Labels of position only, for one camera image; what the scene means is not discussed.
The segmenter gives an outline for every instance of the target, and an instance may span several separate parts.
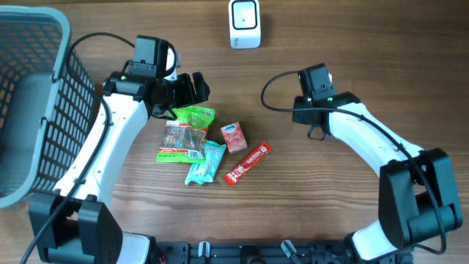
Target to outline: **red snack bar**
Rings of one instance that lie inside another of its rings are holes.
[[[254,165],[256,165],[272,148],[267,142],[262,142],[251,154],[249,154],[240,165],[236,166],[229,174],[225,175],[224,180],[229,187],[233,187]]]
[[[238,150],[244,150],[248,147],[248,143],[246,143],[243,132],[241,131],[240,123],[236,122],[222,127],[221,133],[225,138],[226,146],[230,153],[235,153]]]

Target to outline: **red candy stick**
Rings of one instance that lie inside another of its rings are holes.
[[[229,187],[233,187],[254,165],[256,165],[272,148],[267,142],[262,142],[251,154],[249,154],[240,165],[236,166],[229,174],[225,175],[224,180]]]

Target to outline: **teal wrapper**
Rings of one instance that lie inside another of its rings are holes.
[[[185,179],[186,185],[190,182],[196,182],[200,185],[212,183],[218,165],[220,165],[220,161],[225,153],[226,145],[219,145],[207,140],[202,146],[202,149],[204,151],[205,161],[200,164],[192,164],[191,170],[189,170],[188,176]]]

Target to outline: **cable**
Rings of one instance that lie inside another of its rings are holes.
[[[132,59],[129,59],[128,61],[126,61],[126,62],[124,63],[124,67],[123,67],[122,70],[121,70],[122,73],[125,73],[125,70],[127,69],[129,63],[131,63],[131,62],[132,62]]]
[[[353,117],[357,117],[358,119],[369,123],[373,128],[376,128],[379,132],[381,132],[386,138],[389,139],[389,141],[391,141],[391,143],[396,145],[397,148],[407,157],[407,159],[409,161],[409,164],[417,172],[418,178],[425,185],[426,191],[428,192],[428,195],[430,197],[430,201],[432,202],[433,211],[435,212],[435,215],[436,215],[436,218],[437,218],[437,224],[438,224],[438,229],[440,231],[440,238],[441,238],[441,247],[440,247],[440,249],[439,250],[431,249],[428,246],[424,246],[424,245],[421,245],[421,244],[416,244],[416,245],[413,245],[413,246],[418,247],[420,249],[424,249],[424,250],[426,250],[428,252],[431,252],[433,254],[443,254],[446,250],[446,244],[447,244],[446,232],[445,232],[445,228],[443,226],[443,220],[442,220],[442,217],[441,217],[440,209],[438,208],[437,200],[435,199],[435,194],[433,193],[433,190],[432,190],[428,180],[424,176],[424,173],[421,171],[420,168],[418,168],[417,163],[413,160],[413,157],[411,156],[411,154],[409,154],[409,152],[406,151],[404,146],[402,146],[402,144],[398,143],[388,132],[386,132],[379,125],[377,125],[375,122],[369,120],[368,118],[366,118],[362,114],[357,114],[355,112],[347,111],[347,110],[344,110],[344,109],[330,109],[330,108],[281,109],[281,108],[276,108],[276,107],[269,106],[264,102],[264,94],[265,94],[265,90],[267,89],[267,87],[270,84],[272,84],[276,79],[278,79],[280,77],[283,77],[283,76],[286,76],[286,75],[289,75],[289,74],[293,74],[293,73],[298,73],[298,72],[296,70],[291,70],[291,71],[288,71],[288,72],[285,72],[285,73],[280,73],[277,76],[274,76],[273,78],[271,78],[264,85],[264,88],[262,88],[262,92],[261,92],[262,105],[267,109],[270,109],[270,110],[273,110],[273,111],[281,111],[281,112],[296,112],[296,111],[328,111],[328,112],[333,112],[333,111],[336,111],[336,112],[339,112],[339,113],[342,113],[342,114],[348,114],[348,115],[351,115]]]
[[[102,97],[100,97],[96,91],[88,88],[88,86],[78,77],[75,72],[70,71],[70,57],[72,56],[72,52],[75,49],[75,47],[83,40],[89,38],[89,37],[94,37],[94,36],[109,36],[109,37],[115,37],[118,40],[121,40],[128,45],[132,46],[135,48],[134,44],[132,42],[126,40],[123,37],[117,36],[115,34],[107,33],[107,32],[95,32],[91,34],[86,34],[83,37],[80,37],[77,39],[68,49],[67,56],[65,57],[65,68],[67,73],[70,74],[71,78],[74,78],[75,81],[77,81],[84,89],[86,89],[91,96],[93,96],[95,99],[99,100],[101,102],[101,105],[104,108],[104,112],[106,113],[106,119],[104,122],[104,128],[103,132],[101,133],[101,137],[99,141],[97,142],[97,145],[95,149],[93,150],[92,154],[90,155],[87,163],[85,164],[83,170],[81,171],[80,175],[78,178],[75,180],[75,184],[73,187],[70,189],[68,192],[67,196],[60,202],[60,204],[53,210],[53,213],[51,216],[49,216],[48,220],[44,223],[43,227],[40,229],[40,231],[36,234],[34,237],[34,240],[31,242],[29,245],[28,249],[24,253],[23,259],[21,260],[21,264],[25,264],[28,261],[29,256],[31,255],[32,251],[34,250],[35,246],[37,245],[37,242],[41,237],[44,235],[44,232],[48,229],[48,227],[52,224],[52,222],[57,218],[57,216],[62,212],[62,210],[65,208],[65,205],[67,204],[67,201],[72,197],[72,195],[76,192],[78,187],[82,184],[84,177],[86,176],[88,169],[92,165],[93,161],[96,158],[97,153],[100,151],[101,146],[103,145],[104,139],[106,138],[106,135],[108,133],[108,129],[110,126],[111,122],[111,110],[109,110],[108,104],[104,101]]]

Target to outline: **snack package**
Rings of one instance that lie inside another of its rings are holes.
[[[228,183],[229,187],[236,185],[249,169],[256,165],[264,156],[271,152],[272,148],[267,142],[262,142],[251,154],[249,154],[240,165],[236,166],[229,174],[225,175],[224,180]]]
[[[241,131],[240,123],[236,122],[222,127],[221,133],[225,138],[225,142],[228,145],[228,151],[230,153],[235,153],[248,147],[248,144],[244,139],[243,132]]]
[[[215,174],[220,164],[223,154],[226,150],[226,145],[219,145],[215,142],[206,141],[203,145],[205,162],[202,164],[192,164],[188,176],[185,179],[185,184],[196,182],[200,185],[204,183],[212,183]]]
[[[173,109],[177,120],[167,121],[163,141],[156,156],[158,162],[202,163],[202,146],[215,110],[200,106]]]

